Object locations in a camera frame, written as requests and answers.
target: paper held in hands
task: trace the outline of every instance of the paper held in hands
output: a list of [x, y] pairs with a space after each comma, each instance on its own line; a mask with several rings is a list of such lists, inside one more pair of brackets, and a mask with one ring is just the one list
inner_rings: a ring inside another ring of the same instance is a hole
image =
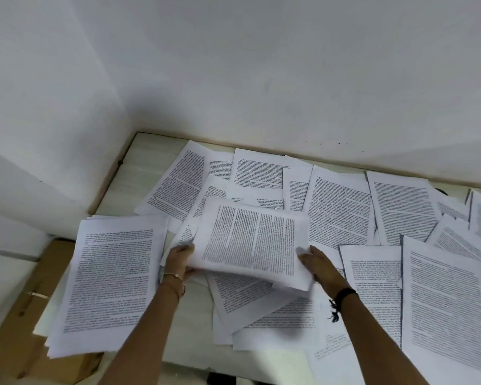
[[308, 291], [312, 274], [297, 258], [308, 247], [303, 213], [239, 205], [210, 197], [189, 266], [281, 282]]

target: stack of paper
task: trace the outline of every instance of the stack of paper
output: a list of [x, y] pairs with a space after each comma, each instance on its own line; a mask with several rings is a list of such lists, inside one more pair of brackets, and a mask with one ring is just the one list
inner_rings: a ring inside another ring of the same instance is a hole
[[[328, 297], [297, 259], [314, 245], [431, 385], [481, 383], [478, 192], [463, 204], [426, 179], [189, 142], [135, 212], [82, 222], [67, 282], [47, 306], [56, 320], [36, 327], [51, 357], [119, 349], [169, 248], [194, 243], [189, 266], [211, 290], [213, 343], [300, 349], [318, 383], [363, 383], [342, 317], [331, 322]], [[162, 254], [166, 229], [176, 235]]]

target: cardboard box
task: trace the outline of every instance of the cardboard box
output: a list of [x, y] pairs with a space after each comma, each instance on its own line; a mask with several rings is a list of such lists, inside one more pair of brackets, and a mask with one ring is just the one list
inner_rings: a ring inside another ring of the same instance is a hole
[[0, 327], [0, 374], [75, 384], [98, 370], [103, 353], [49, 359], [45, 337], [32, 334], [48, 299], [73, 256], [75, 242], [55, 239], [41, 255], [22, 293]]

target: black bracelet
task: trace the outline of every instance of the black bracelet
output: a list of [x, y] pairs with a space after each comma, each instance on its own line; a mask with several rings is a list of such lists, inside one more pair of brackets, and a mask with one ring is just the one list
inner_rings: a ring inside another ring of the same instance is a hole
[[351, 288], [344, 288], [337, 293], [335, 300], [330, 300], [331, 307], [335, 310], [335, 312], [331, 313], [330, 319], [333, 319], [333, 323], [337, 323], [339, 321], [339, 312], [342, 308], [342, 300], [349, 296], [350, 294], [354, 293], [358, 296], [358, 293], [354, 289]]

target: person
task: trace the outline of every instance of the person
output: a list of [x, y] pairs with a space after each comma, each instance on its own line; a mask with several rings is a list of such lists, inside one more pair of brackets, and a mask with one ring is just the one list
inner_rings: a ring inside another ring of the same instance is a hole
[[[185, 292], [184, 281], [192, 273], [186, 271], [186, 265], [193, 251], [192, 245], [170, 250], [164, 277], [155, 296], [99, 385], [157, 383], [173, 315]], [[346, 279], [323, 252], [310, 246], [310, 252], [298, 255], [298, 258], [329, 297], [335, 299], [344, 291], [339, 310], [366, 385], [428, 385], [358, 295], [349, 291], [351, 287]]]

